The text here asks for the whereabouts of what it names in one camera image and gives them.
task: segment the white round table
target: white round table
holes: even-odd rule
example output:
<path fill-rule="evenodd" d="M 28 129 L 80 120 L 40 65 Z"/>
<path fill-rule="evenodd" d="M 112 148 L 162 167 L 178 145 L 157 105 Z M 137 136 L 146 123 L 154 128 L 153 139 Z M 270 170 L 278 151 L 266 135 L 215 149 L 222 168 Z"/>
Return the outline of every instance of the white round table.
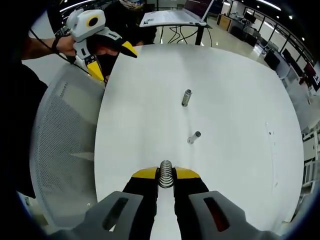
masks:
<path fill-rule="evenodd" d="M 197 172 L 260 230 L 290 221 L 303 179 L 297 116 L 276 73 L 228 51 L 184 44 L 120 55 L 106 87 L 95 138 L 98 201 L 133 173 L 170 160 Z M 188 107 L 181 102 L 191 89 Z M 187 138 L 195 131 L 194 144 Z M 180 239 L 173 189 L 159 189 L 151 239 Z"/>

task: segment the chair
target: chair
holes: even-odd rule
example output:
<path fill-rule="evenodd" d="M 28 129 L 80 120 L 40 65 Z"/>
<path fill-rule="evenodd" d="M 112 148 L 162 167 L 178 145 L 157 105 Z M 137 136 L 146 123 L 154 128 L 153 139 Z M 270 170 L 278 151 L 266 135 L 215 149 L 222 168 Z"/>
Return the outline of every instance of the chair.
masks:
<path fill-rule="evenodd" d="M 312 185 L 320 180 L 320 160 L 309 161 L 304 164 L 302 187 Z"/>
<path fill-rule="evenodd" d="M 30 144 L 36 199 L 56 228 L 73 228 L 97 203 L 94 149 L 104 85 L 63 66 L 38 107 Z"/>

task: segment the white wall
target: white wall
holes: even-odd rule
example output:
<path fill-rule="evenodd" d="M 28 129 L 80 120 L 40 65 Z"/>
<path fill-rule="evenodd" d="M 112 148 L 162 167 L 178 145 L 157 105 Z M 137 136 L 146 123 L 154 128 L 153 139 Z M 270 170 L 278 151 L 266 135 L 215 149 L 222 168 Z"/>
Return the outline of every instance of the white wall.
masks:
<path fill-rule="evenodd" d="M 239 15 L 242 15 L 244 13 L 245 7 L 246 6 L 243 5 L 241 2 L 233 1 L 230 13 L 234 13 L 237 11 Z"/>
<path fill-rule="evenodd" d="M 227 14 L 228 14 L 228 11 L 229 11 L 229 9 L 230 9 L 230 6 L 231 6 L 231 4 L 230 4 L 230 5 L 223 4 L 222 9 L 221 9 L 221 14 L 227 15 Z"/>
<path fill-rule="evenodd" d="M 41 39 L 54 38 L 55 35 L 49 23 L 47 12 L 45 12 L 32 26 L 32 30 Z M 22 63 L 31 68 L 41 81 L 47 85 L 52 81 L 57 71 L 66 63 L 55 54 L 32 60 L 24 60 Z"/>

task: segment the metal spring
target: metal spring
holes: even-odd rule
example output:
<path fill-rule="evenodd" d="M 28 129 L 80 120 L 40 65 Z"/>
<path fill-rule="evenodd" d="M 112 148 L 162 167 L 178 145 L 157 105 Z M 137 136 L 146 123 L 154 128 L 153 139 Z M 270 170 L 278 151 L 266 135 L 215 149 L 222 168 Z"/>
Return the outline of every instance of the metal spring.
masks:
<path fill-rule="evenodd" d="M 184 96 L 183 96 L 183 99 L 182 99 L 182 106 L 186 107 L 188 106 L 188 103 L 189 103 L 189 100 L 190 100 L 190 97 L 191 97 L 191 90 L 190 89 L 187 89 L 184 93 Z"/>
<path fill-rule="evenodd" d="M 163 189 L 168 189 L 174 185 L 172 164 L 169 160 L 164 160 L 160 164 L 160 177 L 158 185 Z"/>

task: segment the computer monitor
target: computer monitor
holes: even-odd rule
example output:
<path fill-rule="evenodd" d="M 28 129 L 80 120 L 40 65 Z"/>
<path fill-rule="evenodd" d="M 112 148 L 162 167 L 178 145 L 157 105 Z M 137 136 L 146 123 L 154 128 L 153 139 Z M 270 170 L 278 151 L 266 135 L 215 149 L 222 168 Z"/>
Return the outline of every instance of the computer monitor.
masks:
<path fill-rule="evenodd" d="M 186 0 L 184 9 L 200 17 L 203 21 L 214 0 Z"/>
<path fill-rule="evenodd" d="M 291 54 L 288 51 L 288 49 L 286 49 L 286 48 L 283 50 L 282 55 L 284 56 L 285 60 L 287 60 L 287 61 L 289 61 L 289 59 L 291 59 Z"/>
<path fill-rule="evenodd" d="M 247 19 L 248 21 L 250 21 L 251 23 L 255 23 L 256 18 L 254 16 L 252 16 L 250 13 L 246 12 L 243 16 L 245 19 Z"/>

